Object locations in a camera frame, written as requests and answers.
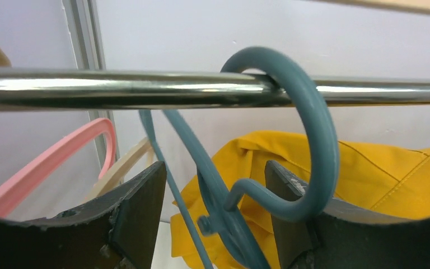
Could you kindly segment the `beige wooden hanger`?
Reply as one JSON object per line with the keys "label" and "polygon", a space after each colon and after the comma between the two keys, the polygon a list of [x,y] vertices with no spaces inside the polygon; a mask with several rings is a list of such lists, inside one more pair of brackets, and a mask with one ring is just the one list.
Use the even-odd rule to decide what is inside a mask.
{"label": "beige wooden hanger", "polygon": [[123,177],[131,170],[144,155],[147,155],[147,162],[151,164],[154,158],[154,152],[147,138],[141,140],[133,146],[123,157],[115,160],[113,166],[106,174],[92,187],[85,200],[89,201],[96,197],[102,196],[122,183]]}

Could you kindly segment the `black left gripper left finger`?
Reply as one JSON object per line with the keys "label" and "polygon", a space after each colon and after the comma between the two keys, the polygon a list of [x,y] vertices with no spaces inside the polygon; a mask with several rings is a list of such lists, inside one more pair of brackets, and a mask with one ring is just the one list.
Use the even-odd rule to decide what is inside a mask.
{"label": "black left gripper left finger", "polygon": [[50,219],[0,218],[0,268],[150,268],[166,177],[158,161]]}

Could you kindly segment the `pink plastic hanger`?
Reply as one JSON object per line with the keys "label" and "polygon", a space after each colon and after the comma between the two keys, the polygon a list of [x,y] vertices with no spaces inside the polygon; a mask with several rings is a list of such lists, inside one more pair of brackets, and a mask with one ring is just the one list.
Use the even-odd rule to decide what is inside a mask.
{"label": "pink plastic hanger", "polygon": [[115,163],[116,132],[111,120],[97,118],[63,137],[0,185],[0,217],[11,213],[38,185],[73,154],[104,135],[106,155],[99,178]]}

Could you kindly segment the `yellow skirt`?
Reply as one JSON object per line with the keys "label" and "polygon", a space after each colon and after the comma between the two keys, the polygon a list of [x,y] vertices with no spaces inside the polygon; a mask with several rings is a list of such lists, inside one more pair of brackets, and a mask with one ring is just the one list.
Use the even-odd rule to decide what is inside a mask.
{"label": "yellow skirt", "polygon": [[[389,145],[339,141],[340,170],[335,197],[382,214],[421,219],[430,216],[430,148],[410,150]],[[308,182],[311,161],[304,134],[254,131],[225,144],[212,161],[225,185],[241,178],[265,186],[266,162],[275,160]],[[195,176],[181,196],[191,218],[207,214]],[[280,268],[271,216],[244,197],[239,204],[249,228],[271,268]],[[171,217],[171,255],[190,268],[204,268],[181,214]],[[244,268],[228,253],[218,235],[202,238],[212,263],[218,268]]]}

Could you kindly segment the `grey blue plastic hanger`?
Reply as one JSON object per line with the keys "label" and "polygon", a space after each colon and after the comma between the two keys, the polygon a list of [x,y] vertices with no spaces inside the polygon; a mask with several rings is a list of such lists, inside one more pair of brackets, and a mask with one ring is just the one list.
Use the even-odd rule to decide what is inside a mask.
{"label": "grey blue plastic hanger", "polygon": [[238,209],[243,196],[249,196],[272,216],[289,222],[308,220],[320,214],[332,198],[339,174],[338,139],[328,106],[308,74],[285,54],[267,47],[247,47],[231,56],[223,72],[241,73],[247,69],[265,72],[285,90],[302,120],[311,158],[310,185],[296,201],[287,201],[253,179],[239,179],[227,188],[213,161],[177,110],[163,111],[196,164],[200,194],[207,214],[192,221],[172,174],[167,181],[205,268],[213,264],[201,240],[218,234],[229,254],[247,268],[268,268],[244,217]]}

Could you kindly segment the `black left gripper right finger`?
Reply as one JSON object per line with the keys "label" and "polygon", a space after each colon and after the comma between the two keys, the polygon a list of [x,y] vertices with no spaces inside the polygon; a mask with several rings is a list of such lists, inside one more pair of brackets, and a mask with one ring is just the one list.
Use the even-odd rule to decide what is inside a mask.
{"label": "black left gripper right finger", "polygon": [[281,268],[430,268],[430,217],[394,217],[332,198],[315,217],[272,217],[272,226]]}

